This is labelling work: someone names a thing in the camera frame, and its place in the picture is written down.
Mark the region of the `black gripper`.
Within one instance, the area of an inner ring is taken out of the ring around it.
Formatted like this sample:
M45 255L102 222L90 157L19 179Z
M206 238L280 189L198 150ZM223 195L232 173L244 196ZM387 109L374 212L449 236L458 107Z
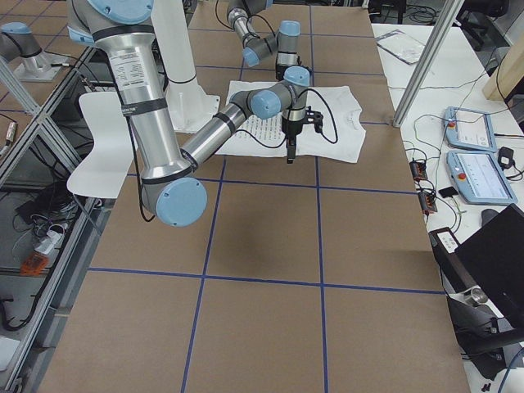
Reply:
M285 71L292 66L300 66L300 55L296 52L278 52L275 60L275 77L277 81L284 78Z
M306 109L303 106L298 109L284 110L281 118L282 131L286 135L286 160L288 164L292 164L296 158L296 135L302 132L304 124L307 123Z

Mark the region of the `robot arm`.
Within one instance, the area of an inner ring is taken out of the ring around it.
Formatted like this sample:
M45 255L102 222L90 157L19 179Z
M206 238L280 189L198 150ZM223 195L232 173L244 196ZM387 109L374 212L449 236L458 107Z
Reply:
M281 117L287 160L294 160L296 138L312 121L306 105L309 71L297 53L297 22L285 20L265 38L253 30L252 17L269 7L268 1L231 1L226 26L242 41L247 65L275 56L278 81L235 93L217 111L197 83L181 2L68 2L70 38L108 57L133 147L142 156L142 212L174 227L198 220L207 194L194 172L251 116Z
M274 30L269 23L270 34L261 36L255 31L251 20L261 17L260 13L273 5L273 1L255 0L230 1L226 12L228 27L234 30L242 41L242 56L249 67L258 66L262 60L275 56L276 79L284 79L285 71L292 66L300 66L298 41L300 23L283 20Z

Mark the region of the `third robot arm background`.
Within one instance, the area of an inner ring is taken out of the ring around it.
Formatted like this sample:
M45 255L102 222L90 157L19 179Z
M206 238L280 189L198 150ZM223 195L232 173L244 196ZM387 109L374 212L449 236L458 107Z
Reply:
M1 58L6 63L20 58L14 74L25 82L50 82L69 63L67 56L45 52L29 26L22 22L1 26Z

